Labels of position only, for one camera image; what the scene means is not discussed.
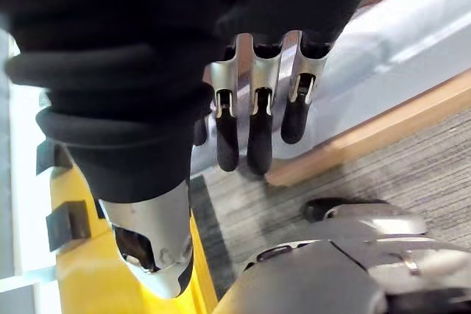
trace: metal bracket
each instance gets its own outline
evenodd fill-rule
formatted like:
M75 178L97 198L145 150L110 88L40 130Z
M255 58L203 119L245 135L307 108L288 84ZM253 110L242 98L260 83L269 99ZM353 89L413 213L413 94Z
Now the metal bracket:
M301 52L301 37L300 31L297 39L296 54L294 55L293 69L291 71L291 91L289 93L289 101L295 102L298 94L298 87L300 85L301 74L310 74L312 81L309 85L309 90L305 98L306 104L311 104L314 93L316 92L319 80L324 73L325 63L329 54L322 58L308 58Z
M237 36L234 43L234 55L228 60L220 60L210 64L211 80L214 88L214 101L216 103L216 117L222 114L221 98L219 91L230 91L230 114L235 117L237 114L237 80L238 80L238 53L239 40Z

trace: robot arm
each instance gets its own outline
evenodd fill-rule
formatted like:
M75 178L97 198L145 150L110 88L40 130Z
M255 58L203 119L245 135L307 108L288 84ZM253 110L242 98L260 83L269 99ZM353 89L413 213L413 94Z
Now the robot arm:
M0 0L1 25L21 50L6 70L16 84L46 89L51 106L37 117L41 129L67 147L132 272L157 295L172 298L185 290L192 269L186 180L194 122L210 112L213 98L212 87L202 83L205 65L224 62L224 48L238 33L254 34L247 154L263 174L272 158L270 107L284 34L302 30L303 55L316 53L311 59L318 60L314 49L330 48L359 2ZM293 78L290 102L303 107L311 103L321 65L301 63L307 79ZM224 93L216 98L233 121L224 107L230 112L236 97ZM293 116L302 126L306 114L287 114L283 135L295 142ZM226 136L227 122L219 129ZM233 151L220 160L231 170L236 147L226 145Z

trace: wooden baseboard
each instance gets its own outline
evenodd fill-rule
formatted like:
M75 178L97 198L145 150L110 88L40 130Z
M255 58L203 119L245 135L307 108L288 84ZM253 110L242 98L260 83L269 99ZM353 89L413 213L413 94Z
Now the wooden baseboard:
M374 117L292 160L277 161L266 174L288 186L381 149L449 115L471 107L471 69Z

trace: silver metal panel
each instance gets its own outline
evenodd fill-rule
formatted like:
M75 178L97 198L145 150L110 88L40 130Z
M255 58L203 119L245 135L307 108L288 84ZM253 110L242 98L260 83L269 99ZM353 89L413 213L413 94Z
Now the silver metal panel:
M154 253L154 273L146 272L132 261L125 263L131 272L160 298L174 298L181 292L178 277L190 264L193 254L185 181L156 198L117 204L100 200L107 220L116 226L149 239Z

